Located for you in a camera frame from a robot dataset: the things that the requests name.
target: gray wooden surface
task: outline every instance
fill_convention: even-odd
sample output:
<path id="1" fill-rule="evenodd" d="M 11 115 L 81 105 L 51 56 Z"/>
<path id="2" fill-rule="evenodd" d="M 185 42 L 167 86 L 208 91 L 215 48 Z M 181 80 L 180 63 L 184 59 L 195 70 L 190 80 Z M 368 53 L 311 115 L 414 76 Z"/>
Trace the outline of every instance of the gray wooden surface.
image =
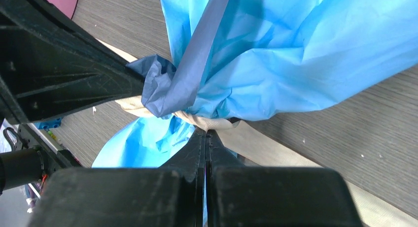
<path id="1" fill-rule="evenodd" d="M 159 0 L 79 0 L 74 21 L 136 57 L 170 58 Z M 333 108 L 251 123 L 298 153 L 418 217 L 418 68 Z M 64 118 L 54 132 L 84 165 L 135 117 L 115 102 Z"/>

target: blue plastic bag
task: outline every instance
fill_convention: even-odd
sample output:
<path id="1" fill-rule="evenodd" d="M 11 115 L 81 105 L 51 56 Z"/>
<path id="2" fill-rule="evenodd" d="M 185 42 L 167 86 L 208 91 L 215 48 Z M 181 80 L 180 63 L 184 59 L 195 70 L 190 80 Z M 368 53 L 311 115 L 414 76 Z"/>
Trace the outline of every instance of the blue plastic bag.
<path id="1" fill-rule="evenodd" d="M 208 1 L 161 0 L 175 67 Z M 196 76 L 174 80 L 175 68 L 161 61 L 145 70 L 138 62 L 130 66 L 147 77 L 147 95 L 168 95 L 154 92 L 159 85 L 170 91 L 171 82 L 164 80 L 173 80 L 175 89 L 184 91 L 169 100 L 193 101 L 184 110 L 208 118 L 257 121 L 280 112 L 322 110 L 418 63 L 417 4 L 229 0 L 200 75 L 190 68 Z M 155 83 L 149 75 L 162 81 Z M 187 87 L 196 84 L 190 80 L 198 80 L 197 94 Z M 94 166 L 158 167 L 192 132 L 191 125 L 173 116 L 140 118 L 103 147 Z"/>

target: blue connector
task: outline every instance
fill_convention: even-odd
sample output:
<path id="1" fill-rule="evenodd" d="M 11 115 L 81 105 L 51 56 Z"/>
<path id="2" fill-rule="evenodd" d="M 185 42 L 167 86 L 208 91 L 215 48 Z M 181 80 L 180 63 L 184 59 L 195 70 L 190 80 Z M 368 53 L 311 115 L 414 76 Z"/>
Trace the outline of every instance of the blue connector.
<path id="1" fill-rule="evenodd" d="M 58 118 L 56 120 L 50 120 L 50 121 L 43 121 L 43 122 L 36 122 L 34 125 L 39 130 L 47 130 L 47 129 L 53 129 L 58 128 L 61 125 L 62 118 Z"/>

